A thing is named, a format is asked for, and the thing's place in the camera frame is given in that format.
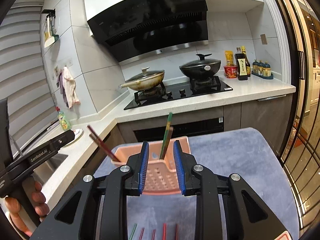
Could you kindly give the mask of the person's left hand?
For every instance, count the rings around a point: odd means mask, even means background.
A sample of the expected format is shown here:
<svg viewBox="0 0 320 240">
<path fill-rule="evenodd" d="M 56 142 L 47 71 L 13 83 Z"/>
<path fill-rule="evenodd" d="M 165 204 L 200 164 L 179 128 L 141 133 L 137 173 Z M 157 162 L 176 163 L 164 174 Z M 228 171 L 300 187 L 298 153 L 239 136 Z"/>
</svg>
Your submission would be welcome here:
<svg viewBox="0 0 320 240">
<path fill-rule="evenodd" d="M 29 239 L 49 213 L 46 198 L 41 190 L 42 185 L 33 177 L 29 177 L 22 182 L 21 187 L 4 198 L 7 218 L 23 239 Z"/>
</svg>

